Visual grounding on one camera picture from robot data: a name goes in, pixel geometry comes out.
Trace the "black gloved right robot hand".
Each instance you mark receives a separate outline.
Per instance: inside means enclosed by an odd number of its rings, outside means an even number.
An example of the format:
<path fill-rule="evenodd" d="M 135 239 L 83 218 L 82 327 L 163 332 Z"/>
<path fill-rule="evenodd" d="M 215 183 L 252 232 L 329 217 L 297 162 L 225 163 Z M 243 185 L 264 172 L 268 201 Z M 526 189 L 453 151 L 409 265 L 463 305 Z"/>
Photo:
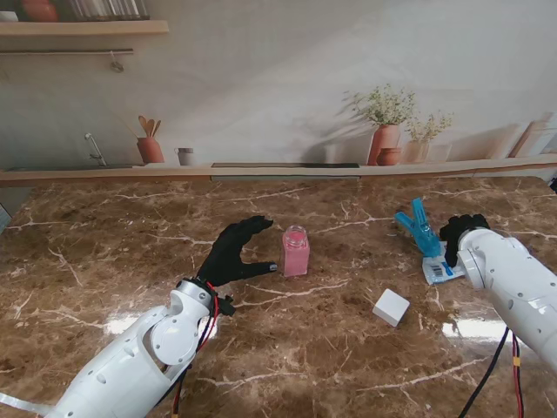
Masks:
<path fill-rule="evenodd" d="M 446 242 L 445 259 L 450 267 L 455 267 L 458 262 L 460 237 L 476 229 L 489 229 L 486 218 L 481 214 L 453 216 L 448 224 L 440 228 L 440 239 Z"/>

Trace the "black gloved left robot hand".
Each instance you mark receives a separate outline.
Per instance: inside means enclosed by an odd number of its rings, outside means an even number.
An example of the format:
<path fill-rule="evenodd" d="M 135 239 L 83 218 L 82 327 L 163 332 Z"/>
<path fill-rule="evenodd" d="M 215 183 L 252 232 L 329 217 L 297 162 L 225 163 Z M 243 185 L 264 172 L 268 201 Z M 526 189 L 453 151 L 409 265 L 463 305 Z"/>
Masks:
<path fill-rule="evenodd" d="M 241 259 L 244 245 L 272 224 L 271 219 L 257 215 L 228 225 L 213 243 L 196 277 L 214 287 L 221 287 L 233 281 L 276 272 L 278 265 L 273 261 L 244 263 Z"/>

